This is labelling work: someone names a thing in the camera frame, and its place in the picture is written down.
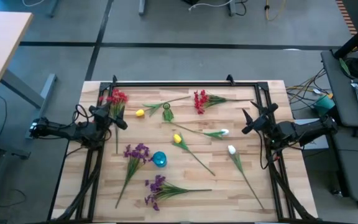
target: concrete floor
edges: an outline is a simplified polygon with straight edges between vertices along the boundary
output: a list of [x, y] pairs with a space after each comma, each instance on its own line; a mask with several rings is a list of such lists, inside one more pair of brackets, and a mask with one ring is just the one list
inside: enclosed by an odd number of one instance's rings
[[[57, 15], [45, 16], [49, 0], [24, 7], [20, 1], [0, 1], [2, 11], [32, 11], [35, 18], [24, 40], [35, 42], [95, 42], [108, 0], [62, 0]], [[272, 1], [272, 14], [280, 1]], [[180, 1], [150, 0], [146, 15], [137, 14], [138, 1], [115, 0], [103, 42], [258, 44], [261, 49], [192, 49], [102, 47], [92, 80], [222, 80], [232, 74], [238, 80], [284, 80], [296, 85], [321, 68], [319, 50], [264, 50], [263, 45], [338, 46], [351, 35], [334, 0], [288, 0], [283, 14], [264, 20], [263, 1], [249, 0], [244, 17], [229, 17], [226, 8], [197, 7], [189, 14]], [[36, 91], [49, 73], [58, 76], [46, 116], [69, 123], [80, 97], [92, 47], [19, 47], [9, 69]], [[318, 83], [329, 88], [325, 77]], [[0, 203], [15, 202], [20, 189], [27, 201], [0, 208], [0, 220], [9, 223], [41, 222], [47, 218], [67, 147], [65, 140], [25, 140], [33, 112], [31, 105], [0, 85], [8, 117], [1, 142], [31, 151], [29, 160], [8, 156], [0, 178]], [[294, 104], [293, 108], [302, 107]], [[294, 113], [310, 118], [308, 110]], [[0, 125], [3, 118], [0, 102]], [[358, 222], [358, 209], [348, 198], [336, 198], [326, 187], [328, 171], [315, 171], [308, 163], [312, 191], [320, 218]]]

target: purple flower bunch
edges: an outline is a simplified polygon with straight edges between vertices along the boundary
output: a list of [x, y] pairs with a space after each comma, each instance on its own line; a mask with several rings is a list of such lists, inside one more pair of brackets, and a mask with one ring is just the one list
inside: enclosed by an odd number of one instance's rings
[[[145, 185], [148, 186], [150, 184], [149, 180], [145, 181]], [[209, 191], [211, 189], [201, 189], [201, 190], [188, 190], [177, 187], [168, 183], [165, 180], [165, 177], [161, 175], [156, 175], [154, 179], [154, 183], [150, 184], [151, 194], [144, 198], [144, 202], [146, 205], [149, 203], [153, 205], [154, 210], [159, 211], [159, 207], [157, 205], [158, 200], [167, 199], [174, 195], [183, 194], [187, 192], [200, 192], [200, 191]]]
[[131, 151], [131, 145], [127, 145], [126, 146], [126, 151], [124, 152], [124, 157], [128, 158], [135, 158], [135, 159], [142, 159], [143, 160], [143, 164], [146, 163], [146, 161], [151, 161], [152, 159], [150, 158], [149, 160], [147, 160], [147, 157], [149, 156], [150, 153], [150, 149], [149, 147], [145, 146], [143, 143], [140, 143], [136, 146], [136, 148], [134, 150]]
[[119, 194], [116, 208], [118, 207], [118, 203], [127, 187], [130, 179], [139, 170], [146, 162], [151, 161], [152, 159], [148, 159], [150, 156], [149, 147], [145, 146], [143, 143], [138, 144], [134, 150], [131, 150], [131, 145], [126, 147], [126, 151], [124, 152], [124, 157], [129, 158], [128, 166], [127, 166], [127, 175], [125, 177], [124, 186], [122, 186], [121, 193]]

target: table leg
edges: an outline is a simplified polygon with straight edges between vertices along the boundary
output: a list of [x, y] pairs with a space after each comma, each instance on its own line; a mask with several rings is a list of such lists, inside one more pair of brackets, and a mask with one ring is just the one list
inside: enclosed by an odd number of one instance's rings
[[236, 15], [236, 1], [231, 1], [229, 3], [229, 16], [235, 16]]
[[52, 0], [50, 3], [50, 9], [48, 11], [48, 16], [53, 18], [55, 16], [56, 8], [59, 4], [60, 0]]
[[8, 146], [0, 143], [0, 151], [11, 153], [12, 155], [19, 156], [21, 159], [28, 159], [30, 156], [30, 152], [16, 149], [12, 146]]
[[55, 84], [56, 79], [57, 78], [55, 74], [50, 74], [47, 81], [45, 82], [41, 94], [38, 94], [9, 70], [5, 71], [5, 74], [1, 79], [1, 83], [38, 109], [35, 116], [31, 120], [32, 122], [34, 119], [39, 118], [43, 115], [46, 105], [48, 103], [48, 99], [52, 94], [53, 86]]
[[144, 15], [144, 8], [145, 8], [146, 0], [139, 0], [139, 15]]

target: white cable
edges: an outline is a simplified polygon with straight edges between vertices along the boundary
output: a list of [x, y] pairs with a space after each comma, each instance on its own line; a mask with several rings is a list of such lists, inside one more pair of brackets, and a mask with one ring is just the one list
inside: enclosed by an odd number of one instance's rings
[[195, 4], [193, 6], [191, 6], [189, 8], [189, 11], [191, 11], [193, 8], [197, 7], [197, 6], [211, 6], [211, 7], [222, 7], [222, 6], [225, 6], [227, 4], [229, 4], [230, 2], [233, 2], [233, 0], [228, 0], [228, 2], [224, 3], [224, 4], [221, 4], [221, 5], [218, 5], [218, 6], [214, 6], [214, 5], [211, 5], [211, 4], [206, 4], [206, 3], [198, 3], [198, 4]]
[[41, 1], [39, 1], [39, 2], [37, 2], [37, 3], [34, 3], [34, 4], [26, 4], [25, 2], [24, 2], [24, 0], [22, 0], [22, 2], [23, 2], [23, 5], [24, 6], [27, 6], [27, 7], [32, 7], [32, 6], [36, 6], [36, 5], [38, 5], [38, 4], [41, 4], [41, 3], [43, 3], [45, 0], [41, 0]]

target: blue cup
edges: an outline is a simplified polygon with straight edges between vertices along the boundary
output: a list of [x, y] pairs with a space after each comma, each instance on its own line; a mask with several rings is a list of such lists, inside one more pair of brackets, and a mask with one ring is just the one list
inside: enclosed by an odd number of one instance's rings
[[167, 165], [167, 157], [163, 152], [156, 152], [153, 155], [153, 162], [157, 167], [165, 167]]

